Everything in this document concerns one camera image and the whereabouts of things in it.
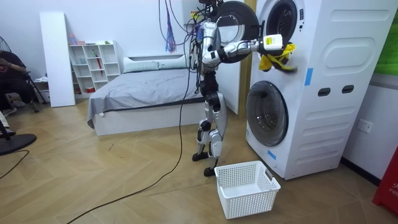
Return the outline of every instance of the bed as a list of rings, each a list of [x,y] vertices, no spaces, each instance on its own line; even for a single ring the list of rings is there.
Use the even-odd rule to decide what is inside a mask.
[[[87,123],[97,135],[197,124],[205,117],[204,99],[196,90],[196,73],[183,55],[123,58],[124,73],[90,96]]]

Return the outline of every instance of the pillow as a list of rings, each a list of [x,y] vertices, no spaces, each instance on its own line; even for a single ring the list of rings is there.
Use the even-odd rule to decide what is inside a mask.
[[[158,62],[135,62],[131,59],[124,60],[123,73],[159,70]]]
[[[188,68],[189,61],[185,61],[185,57],[180,57],[173,62],[159,62],[159,69],[175,69],[175,68]]]

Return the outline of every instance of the white laundry basket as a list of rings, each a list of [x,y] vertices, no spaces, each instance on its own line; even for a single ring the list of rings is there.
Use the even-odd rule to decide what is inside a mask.
[[[261,161],[220,166],[215,172],[218,196],[227,219],[272,209],[280,185]]]

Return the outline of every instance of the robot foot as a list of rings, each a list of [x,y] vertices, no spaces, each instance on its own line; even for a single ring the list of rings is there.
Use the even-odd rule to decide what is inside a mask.
[[[207,158],[209,158],[209,154],[207,152],[201,152],[201,154],[199,154],[199,155],[197,153],[195,153],[192,156],[192,161],[196,162],[196,161],[199,161],[199,160],[202,160],[202,159],[207,159]]]
[[[216,175],[216,172],[214,171],[214,169],[210,169],[210,167],[207,167],[207,168],[205,169],[205,171],[203,172],[203,175],[204,175],[205,177],[211,177],[211,176]]]

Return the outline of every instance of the yellow cloth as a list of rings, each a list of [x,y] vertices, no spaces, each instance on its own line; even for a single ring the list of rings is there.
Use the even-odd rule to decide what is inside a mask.
[[[259,69],[268,72],[272,66],[284,72],[295,72],[296,67],[285,66],[289,60],[289,54],[294,51],[296,46],[294,44],[287,44],[286,48],[280,55],[265,54],[261,56]]]

